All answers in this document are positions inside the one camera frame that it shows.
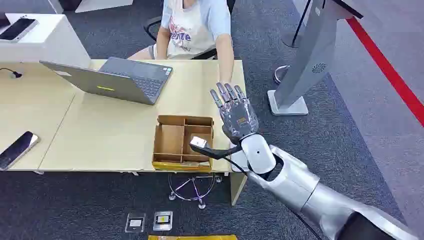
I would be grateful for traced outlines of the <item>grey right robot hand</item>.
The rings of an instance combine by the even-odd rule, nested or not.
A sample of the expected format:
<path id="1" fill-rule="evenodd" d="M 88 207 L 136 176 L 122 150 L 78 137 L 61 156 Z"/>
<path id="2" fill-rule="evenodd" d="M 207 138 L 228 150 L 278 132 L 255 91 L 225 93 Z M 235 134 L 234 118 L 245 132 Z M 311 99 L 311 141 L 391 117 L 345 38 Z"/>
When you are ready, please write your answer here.
<path id="1" fill-rule="evenodd" d="M 222 131 L 234 145 L 241 140 L 258 133 L 259 119 L 239 85 L 216 83 L 218 91 L 210 90 L 222 119 Z"/>

